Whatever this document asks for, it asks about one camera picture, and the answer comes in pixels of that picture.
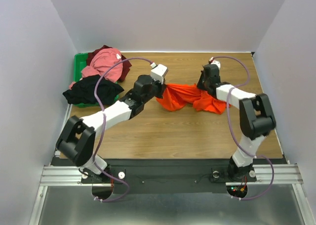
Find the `green basket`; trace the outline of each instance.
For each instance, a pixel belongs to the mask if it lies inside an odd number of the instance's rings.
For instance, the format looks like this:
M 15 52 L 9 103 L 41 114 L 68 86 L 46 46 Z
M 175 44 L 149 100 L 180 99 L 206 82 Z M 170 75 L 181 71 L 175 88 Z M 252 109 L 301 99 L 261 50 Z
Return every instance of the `green basket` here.
M 74 81 L 78 82 L 81 78 L 81 71 L 82 69 L 84 69 L 87 66 L 86 60 L 88 58 L 88 53 L 78 53 L 75 55 L 75 62 L 74 62 Z M 119 98 L 119 95 L 117 95 L 114 99 L 115 103 Z M 88 106 L 96 106 L 99 105 L 99 103 L 95 103 L 95 104 L 77 104 L 75 106 L 79 107 L 79 108 L 85 108 Z

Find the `maroon cloth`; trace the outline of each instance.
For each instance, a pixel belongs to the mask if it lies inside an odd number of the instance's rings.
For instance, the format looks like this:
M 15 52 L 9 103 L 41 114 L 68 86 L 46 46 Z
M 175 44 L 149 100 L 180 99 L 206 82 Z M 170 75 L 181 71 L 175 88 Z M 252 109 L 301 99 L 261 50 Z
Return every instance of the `maroon cloth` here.
M 101 48 L 96 49 L 94 52 L 88 53 L 88 58 L 87 58 L 87 60 L 86 60 L 87 65 L 90 65 L 90 63 L 91 63 L 92 59 L 94 58 L 94 56 L 95 56 L 99 51 L 101 51 L 102 49 L 105 49 L 105 48 L 112 48 L 112 47 L 109 47 L 109 46 L 107 46 L 107 45 L 104 45 L 104 46 L 102 46 Z M 130 68 L 131 66 L 132 66 L 132 65 L 131 65 L 131 63 L 130 63 L 129 61 L 126 61 L 126 62 L 123 63 L 122 74 L 121 74 L 120 78 L 118 79 L 120 82 L 123 82 L 123 81 L 125 80 L 125 78 L 126 78 L 128 72 L 129 72 L 129 70 L 130 70 L 129 68 Z

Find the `white wall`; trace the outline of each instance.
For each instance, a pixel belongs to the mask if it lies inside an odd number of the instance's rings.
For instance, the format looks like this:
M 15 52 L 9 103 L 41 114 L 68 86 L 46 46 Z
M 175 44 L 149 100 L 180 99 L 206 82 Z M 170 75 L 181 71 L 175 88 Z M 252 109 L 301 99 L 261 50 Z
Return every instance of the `white wall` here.
M 286 157 L 298 163 L 316 214 L 316 2 L 285 0 L 254 60 Z
M 284 0 L 52 0 L 76 48 L 255 51 Z
M 28 224 L 76 52 L 50 0 L 0 0 L 0 224 Z

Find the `orange cloth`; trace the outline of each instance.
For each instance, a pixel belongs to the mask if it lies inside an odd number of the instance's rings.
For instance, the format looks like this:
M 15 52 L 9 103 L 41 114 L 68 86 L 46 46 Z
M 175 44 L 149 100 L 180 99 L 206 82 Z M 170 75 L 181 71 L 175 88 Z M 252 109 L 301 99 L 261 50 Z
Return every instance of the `orange cloth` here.
M 187 103 L 193 104 L 197 111 L 205 110 L 222 114 L 226 108 L 226 102 L 210 96 L 207 91 L 199 90 L 197 85 L 166 84 L 163 99 L 157 101 L 163 108 L 176 111 L 183 108 Z

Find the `wooden tabletop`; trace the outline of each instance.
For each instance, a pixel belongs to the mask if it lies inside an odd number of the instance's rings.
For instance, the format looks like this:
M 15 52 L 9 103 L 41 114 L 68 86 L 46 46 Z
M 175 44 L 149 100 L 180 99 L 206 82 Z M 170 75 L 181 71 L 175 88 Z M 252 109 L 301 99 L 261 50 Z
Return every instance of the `wooden tabletop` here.
M 202 65 L 212 56 L 229 55 L 240 59 L 249 68 L 250 83 L 240 89 L 262 93 L 250 53 L 124 53 L 125 57 L 141 56 L 168 67 L 166 83 L 192 85 L 198 82 Z M 221 62 L 221 80 L 232 85 L 243 83 L 246 72 L 236 61 Z M 137 77 L 149 74 L 150 66 L 141 60 L 132 61 L 131 71 L 125 82 L 123 96 L 133 87 Z M 71 116 L 87 116 L 100 107 L 72 107 Z M 237 138 L 240 138 L 239 113 L 231 108 L 231 119 Z M 168 112 L 152 99 L 145 109 L 132 120 L 119 123 L 106 131 L 98 154 L 103 158 L 230 158 L 237 146 L 230 134 L 227 114 L 200 111 L 188 104 L 176 112 Z M 282 153 L 275 132 L 271 132 L 258 150 L 258 155 L 281 158 Z

